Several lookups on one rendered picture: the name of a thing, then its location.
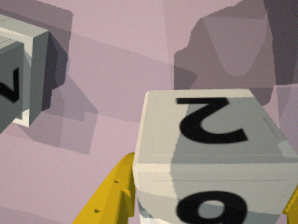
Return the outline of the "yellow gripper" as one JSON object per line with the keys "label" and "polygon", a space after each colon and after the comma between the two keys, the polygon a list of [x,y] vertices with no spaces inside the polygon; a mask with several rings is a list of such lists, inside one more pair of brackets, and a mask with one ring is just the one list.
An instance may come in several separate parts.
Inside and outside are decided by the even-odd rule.
{"label": "yellow gripper", "polygon": [[[135,210],[134,155],[118,162],[72,224],[128,224]],[[282,214],[287,215],[287,224],[298,224],[298,185]]]}

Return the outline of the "white number cube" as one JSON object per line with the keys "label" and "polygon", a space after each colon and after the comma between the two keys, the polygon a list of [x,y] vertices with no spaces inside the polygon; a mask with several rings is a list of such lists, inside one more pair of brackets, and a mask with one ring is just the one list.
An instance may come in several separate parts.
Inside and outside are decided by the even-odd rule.
{"label": "white number cube", "polygon": [[276,224],[298,185],[249,89],[148,91],[132,169],[141,224]]}
{"label": "white number cube", "polygon": [[0,134],[23,108],[24,43],[0,35]]}

